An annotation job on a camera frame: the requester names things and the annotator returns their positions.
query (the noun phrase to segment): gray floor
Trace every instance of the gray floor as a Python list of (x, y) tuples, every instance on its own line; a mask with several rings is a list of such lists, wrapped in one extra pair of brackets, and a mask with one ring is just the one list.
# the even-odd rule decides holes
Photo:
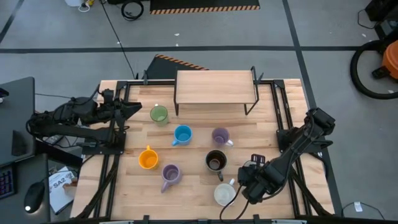
[[(0, 1), (0, 30), (18, 0)], [(288, 0), (301, 46), (359, 46), (377, 39), (373, 30), (356, 24), (356, 14), (369, 0)], [(109, 18), (125, 47), (293, 46), (282, 0), (260, 0), (259, 11), (211, 12), (152, 16), (148, 2), (135, 22), (125, 21), (116, 6), (106, 5)], [(366, 15), (363, 23), (371, 25)], [(63, 0), (25, 0), (1, 49), (62, 49), (119, 47), (102, 7), (80, 13)], [(264, 78), (301, 78), (294, 50), (128, 52), (134, 72), (148, 67), (155, 54), (165, 54), (215, 70), (248, 69), (255, 65)], [(343, 205), (362, 201), (398, 220), (396, 185), (397, 100), (377, 101), (360, 95), (349, 79), (350, 51), (306, 51), (304, 62), (316, 103), (336, 118), (335, 143), (329, 148)], [(389, 80), (374, 81), (370, 71), (380, 56), (366, 52), (359, 72), (364, 83), (380, 93), (398, 91)], [(103, 79), (131, 79), (123, 53), (0, 54), (0, 83), (33, 76), (36, 92), (86, 96)], [(61, 98), (36, 97), (37, 110), (52, 110)], [(68, 217), (65, 210), (54, 220)], [(364, 207), (346, 216), (380, 218)]]

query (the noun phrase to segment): mug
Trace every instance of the mug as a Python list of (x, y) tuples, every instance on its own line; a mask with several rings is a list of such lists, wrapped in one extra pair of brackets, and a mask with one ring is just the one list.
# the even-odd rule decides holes
[(226, 156), (220, 150), (213, 150), (206, 156), (206, 166), (209, 170), (216, 172), (220, 181), (224, 181), (221, 171), (226, 165)]
[(156, 169), (159, 158), (157, 153), (147, 146), (147, 149), (139, 154), (139, 165), (144, 169)]
[(159, 127), (165, 126), (169, 122), (167, 115), (168, 112), (164, 106), (155, 105), (150, 111), (150, 118), (152, 118)]
[(234, 146), (234, 142), (229, 140), (229, 132), (225, 128), (216, 128), (213, 130), (211, 137), (217, 146), (227, 145)]
[(219, 205), (225, 206), (232, 201), (232, 199), (234, 199), (236, 195), (236, 191), (233, 187), (234, 183), (235, 179), (231, 179), (229, 184), (219, 184), (216, 187), (216, 190), (214, 190), (214, 199)]
[(169, 164), (163, 168), (162, 178), (164, 183), (160, 192), (164, 193), (168, 187), (178, 184), (181, 181), (182, 173), (177, 165)]
[(187, 125), (180, 125), (174, 131), (174, 141), (172, 146), (186, 146), (192, 139), (192, 130)]

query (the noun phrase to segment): white cup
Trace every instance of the white cup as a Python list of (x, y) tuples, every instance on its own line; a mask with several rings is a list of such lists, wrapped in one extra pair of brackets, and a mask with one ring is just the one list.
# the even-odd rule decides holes
[(235, 179), (231, 179), (229, 184), (219, 184), (214, 190), (214, 199), (221, 205), (227, 205), (236, 195), (236, 191), (233, 187)]

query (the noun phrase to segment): black floor stripe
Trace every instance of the black floor stripe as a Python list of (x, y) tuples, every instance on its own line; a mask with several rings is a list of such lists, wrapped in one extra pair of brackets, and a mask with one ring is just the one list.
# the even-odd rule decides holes
[(2, 42), (2, 40), (4, 39), (4, 37), (6, 36), (8, 29), (10, 29), (10, 26), (12, 24), (12, 22), (14, 21), (15, 17), (17, 16), (17, 12), (18, 10), (21, 8), (22, 3), (24, 3), (24, 0), (19, 0), (17, 5), (15, 6), (11, 16), (8, 18), (6, 25), (4, 25), (1, 33), (0, 33), (0, 44)]
[[(298, 47), (301, 51), (355, 51), (359, 46), (307, 46)], [(187, 51), (231, 51), (268, 50), (297, 51), (297, 46), (188, 46), (188, 47), (125, 47), (125, 52), (187, 52)], [(62, 53), (110, 53), (122, 52), (119, 47), (92, 47), (66, 49), (0, 49), (0, 54), (62, 54)]]
[[(302, 48), (300, 47), (300, 42), (299, 42), (299, 38), (297, 36), (297, 32), (296, 32), (296, 28), (294, 26), (294, 21), (293, 21), (293, 17), (292, 17), (292, 12), (290, 11), (290, 6), (287, 0), (282, 0), (283, 5), (284, 5), (284, 9), (285, 9), (285, 13), (286, 13), (286, 17), (287, 17), (287, 23), (289, 25), (289, 29), (290, 29), (290, 33), (292, 35), (292, 39), (293, 39), (293, 45), (295, 48), (295, 52), (297, 55), (297, 60), (298, 60), (298, 64), (300, 66), (300, 71), (302, 74), (302, 78), (303, 78), (303, 84), (305, 87), (305, 91), (307, 93), (307, 99), (308, 99), (308, 104), (311, 108), (315, 108), (317, 107), (317, 104), (315, 103), (315, 97), (313, 95), (313, 91), (312, 91), (312, 87), (311, 87), (311, 83), (310, 83), (310, 77), (308, 76), (308, 72), (307, 72), (307, 68), (305, 66), (305, 61), (304, 61), (304, 56), (303, 56), (303, 52), (302, 52)], [(337, 189), (337, 184), (336, 184), (336, 179), (335, 179), (335, 175), (333, 173), (333, 169), (331, 166), (331, 161), (330, 161), (330, 155), (328, 152), (328, 149), (324, 149), (323, 150), (323, 158), (325, 158), (327, 166), (329, 168), (329, 176), (328, 176), (328, 186), (329, 186), (329, 191), (330, 191), (330, 196), (333, 202), (333, 208), (335, 209), (335, 213), (338, 215), (341, 215), (341, 200), (340, 200), (340, 196), (338, 193), (338, 189)]]

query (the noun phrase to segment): mug handle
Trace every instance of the mug handle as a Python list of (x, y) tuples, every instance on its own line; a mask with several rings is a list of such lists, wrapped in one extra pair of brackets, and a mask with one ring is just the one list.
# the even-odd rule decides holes
[(168, 187), (170, 187), (170, 184), (167, 181), (165, 181), (163, 183), (162, 190), (160, 190), (160, 192), (164, 193), (168, 189)]
[(224, 181), (224, 177), (223, 177), (223, 174), (221, 173), (221, 171), (218, 171), (217, 172), (217, 175), (218, 175), (218, 178), (219, 178), (219, 180), (222, 182), (222, 181)]
[(176, 146), (176, 145), (178, 145), (178, 140), (174, 139), (174, 141), (172, 142), (172, 146)]
[(227, 146), (234, 146), (234, 142), (232, 142), (231, 140), (228, 140), (228, 142), (225, 143)]

